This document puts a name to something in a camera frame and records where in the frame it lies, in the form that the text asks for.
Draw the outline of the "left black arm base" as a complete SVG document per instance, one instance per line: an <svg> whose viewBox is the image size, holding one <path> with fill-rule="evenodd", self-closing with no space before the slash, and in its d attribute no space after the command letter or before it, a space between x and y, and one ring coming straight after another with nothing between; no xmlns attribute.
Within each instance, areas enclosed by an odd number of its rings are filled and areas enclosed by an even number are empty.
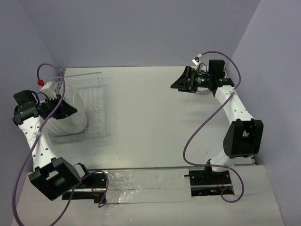
<svg viewBox="0 0 301 226"><path fill-rule="evenodd" d="M76 186L72 200L93 200L94 203L105 204L106 182L106 173L93 173Z"/></svg>

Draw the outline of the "silver tape sheet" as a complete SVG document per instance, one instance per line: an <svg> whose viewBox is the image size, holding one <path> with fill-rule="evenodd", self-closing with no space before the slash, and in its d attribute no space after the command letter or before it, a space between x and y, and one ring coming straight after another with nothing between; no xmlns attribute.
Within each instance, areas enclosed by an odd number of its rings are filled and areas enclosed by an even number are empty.
<svg viewBox="0 0 301 226"><path fill-rule="evenodd" d="M190 202L187 169L143 169L108 171L109 204Z"/></svg>

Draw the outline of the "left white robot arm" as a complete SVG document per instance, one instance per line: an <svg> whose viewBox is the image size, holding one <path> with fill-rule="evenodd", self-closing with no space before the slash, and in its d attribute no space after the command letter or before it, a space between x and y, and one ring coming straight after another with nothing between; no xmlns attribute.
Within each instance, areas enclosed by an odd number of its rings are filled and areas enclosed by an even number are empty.
<svg viewBox="0 0 301 226"><path fill-rule="evenodd" d="M92 182L91 174L77 172L75 167L53 151L47 129L46 119L64 120L75 115L78 108L61 95L48 98L40 103L37 93L23 90L14 94L17 106L13 122L24 133L33 158L33 173L30 182L48 199L55 200L73 187L88 187Z"/></svg>

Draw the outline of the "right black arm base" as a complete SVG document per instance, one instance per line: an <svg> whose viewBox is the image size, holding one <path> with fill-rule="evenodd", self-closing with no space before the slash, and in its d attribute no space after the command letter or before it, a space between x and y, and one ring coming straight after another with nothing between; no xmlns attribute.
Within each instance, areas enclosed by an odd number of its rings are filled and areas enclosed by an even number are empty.
<svg viewBox="0 0 301 226"><path fill-rule="evenodd" d="M189 170L184 177L190 181L192 197L234 194L228 171Z"/></svg>

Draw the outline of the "green rim plate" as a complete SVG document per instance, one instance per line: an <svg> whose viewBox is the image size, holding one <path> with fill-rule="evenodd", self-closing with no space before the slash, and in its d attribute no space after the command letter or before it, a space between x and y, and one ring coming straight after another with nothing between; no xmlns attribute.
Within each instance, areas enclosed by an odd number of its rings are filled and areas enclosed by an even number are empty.
<svg viewBox="0 0 301 226"><path fill-rule="evenodd" d="M86 107L82 98L78 93L72 93L68 95L66 102L77 110L69 116L69 122L76 126L77 130L82 131L87 125Z"/></svg>

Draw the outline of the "green red ring plate back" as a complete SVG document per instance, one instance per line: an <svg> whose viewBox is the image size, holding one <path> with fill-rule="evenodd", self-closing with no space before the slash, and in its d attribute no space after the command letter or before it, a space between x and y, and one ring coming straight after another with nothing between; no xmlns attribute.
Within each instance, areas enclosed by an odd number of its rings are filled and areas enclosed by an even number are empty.
<svg viewBox="0 0 301 226"><path fill-rule="evenodd" d="M197 91L196 91L197 94L208 94L208 93L210 93L210 92L211 92L210 89L197 90Z"/></svg>

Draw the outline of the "green red ring plate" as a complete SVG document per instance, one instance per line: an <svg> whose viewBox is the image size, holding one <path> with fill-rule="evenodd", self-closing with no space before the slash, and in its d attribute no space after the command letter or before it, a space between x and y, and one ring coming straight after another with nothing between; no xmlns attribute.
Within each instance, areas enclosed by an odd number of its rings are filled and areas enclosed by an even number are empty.
<svg viewBox="0 0 301 226"><path fill-rule="evenodd" d="M87 117L76 119L69 116L59 120L50 118L46 125L48 131L54 135L78 134L86 128Z"/></svg>
<svg viewBox="0 0 301 226"><path fill-rule="evenodd" d="M197 91L196 91L197 94L208 94L208 93L210 93L210 92L211 92L210 89L197 90Z"/></svg>

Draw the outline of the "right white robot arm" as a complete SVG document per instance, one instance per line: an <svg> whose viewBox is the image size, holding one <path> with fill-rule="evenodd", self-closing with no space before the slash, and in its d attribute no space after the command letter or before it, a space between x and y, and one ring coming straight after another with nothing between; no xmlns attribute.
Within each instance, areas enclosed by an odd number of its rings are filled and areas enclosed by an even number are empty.
<svg viewBox="0 0 301 226"><path fill-rule="evenodd" d="M194 57L192 61L196 67L186 66L171 88L188 93L206 88L219 101L228 118L230 127L223 140L223 149L208 161L211 168L204 173L205 181L215 184L221 178L220 172L259 152L264 125L241 102L232 79L225 76L223 60L210 60L204 70L200 57Z"/></svg>

